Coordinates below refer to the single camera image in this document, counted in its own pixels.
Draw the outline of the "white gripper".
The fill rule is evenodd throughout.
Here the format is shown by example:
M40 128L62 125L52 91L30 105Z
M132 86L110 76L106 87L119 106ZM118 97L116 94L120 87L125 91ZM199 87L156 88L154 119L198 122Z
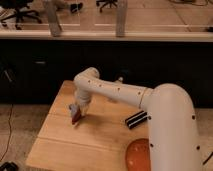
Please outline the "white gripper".
M90 96L79 96L75 95L76 103L80 107L80 111L82 115L85 115L89 109L89 105L91 103L91 97ZM76 104L70 104L69 109L72 114L75 114L79 107Z

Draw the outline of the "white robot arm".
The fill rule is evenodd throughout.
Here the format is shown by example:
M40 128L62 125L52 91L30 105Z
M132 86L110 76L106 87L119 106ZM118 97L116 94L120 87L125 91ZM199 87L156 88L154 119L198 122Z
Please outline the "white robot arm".
M94 67L78 73L74 85L81 107L98 93L148 114L151 171L203 171L197 118L185 89L172 83L148 88L105 81Z

